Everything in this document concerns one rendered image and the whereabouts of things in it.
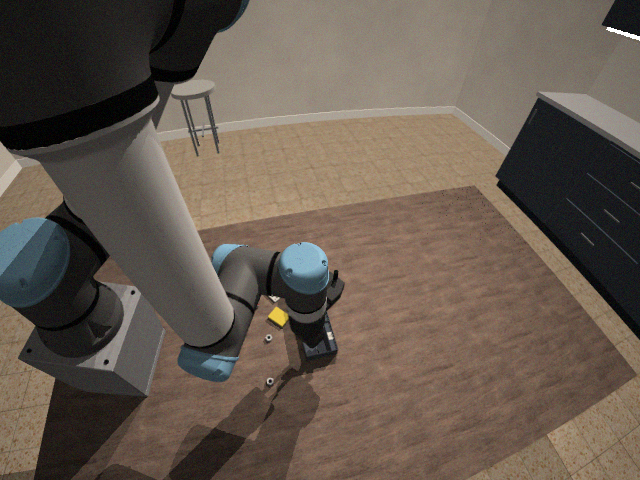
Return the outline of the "grey three-compartment bin rack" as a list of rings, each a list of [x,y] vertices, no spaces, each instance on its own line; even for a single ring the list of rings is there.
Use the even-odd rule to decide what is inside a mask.
[[[324,329],[325,329],[325,337],[315,348],[309,348],[302,341],[303,342],[303,346],[304,346],[305,355],[306,355],[306,362],[337,354],[338,347],[337,347],[337,343],[336,343],[336,340],[335,340],[335,337],[334,337],[334,333],[333,333],[333,330],[332,330],[332,327],[331,327],[331,323],[330,323],[327,311],[326,311],[326,314],[325,314]],[[319,354],[317,354],[317,353],[319,353]],[[315,355],[313,355],[313,354],[315,354]],[[309,355],[311,355],[311,356],[309,356]]]

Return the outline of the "yellow sticky note pad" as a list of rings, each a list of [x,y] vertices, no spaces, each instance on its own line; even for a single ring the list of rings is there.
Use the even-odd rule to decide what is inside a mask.
[[[275,307],[275,309],[269,314],[268,318],[274,321],[276,324],[278,324],[281,327],[283,327],[286,324],[286,322],[289,320],[288,314],[282,311],[281,309],[279,309],[278,307]]]

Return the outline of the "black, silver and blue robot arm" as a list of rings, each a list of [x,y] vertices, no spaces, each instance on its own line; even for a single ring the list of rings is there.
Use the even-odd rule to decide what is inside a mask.
[[[0,232],[0,300],[57,355],[118,333],[122,302],[93,277],[110,256],[184,341],[178,365],[212,382],[230,377],[261,295],[300,314],[325,304],[312,243],[222,244],[210,261],[155,130],[249,1],[0,0],[0,142],[63,194]]]

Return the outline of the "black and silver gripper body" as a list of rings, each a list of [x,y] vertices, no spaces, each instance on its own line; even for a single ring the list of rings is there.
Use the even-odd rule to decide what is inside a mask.
[[[325,313],[340,299],[344,284],[345,282],[338,278],[338,270],[334,270],[334,274],[329,271],[326,302],[321,309],[311,314],[294,312],[286,303],[291,330],[297,336],[299,335],[298,337],[308,347],[315,348],[324,339]]]

